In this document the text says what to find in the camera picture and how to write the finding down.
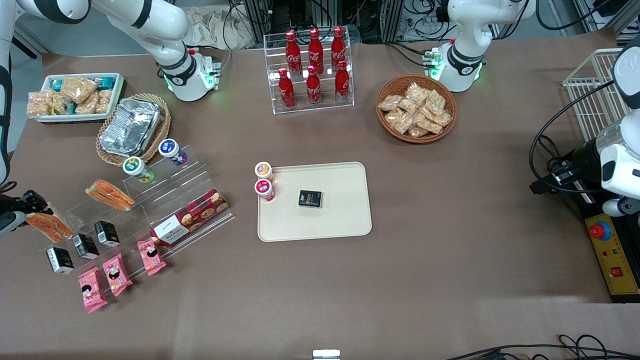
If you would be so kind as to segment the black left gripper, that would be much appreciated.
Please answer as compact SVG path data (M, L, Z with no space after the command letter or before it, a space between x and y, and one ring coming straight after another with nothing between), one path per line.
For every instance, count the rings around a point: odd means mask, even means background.
M566 187L582 180L600 183L602 178L601 157L596 139L590 139L573 150L571 161L564 160L558 170L551 173L555 186ZM555 194L554 183L548 179L535 180L529 185L534 195Z

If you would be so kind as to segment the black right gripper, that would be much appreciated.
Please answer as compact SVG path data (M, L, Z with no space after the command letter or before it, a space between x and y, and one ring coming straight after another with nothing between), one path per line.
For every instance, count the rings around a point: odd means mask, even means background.
M13 212L23 214L44 214L48 211L46 200L34 190L28 190L22 196L13 197L0 194L0 215Z

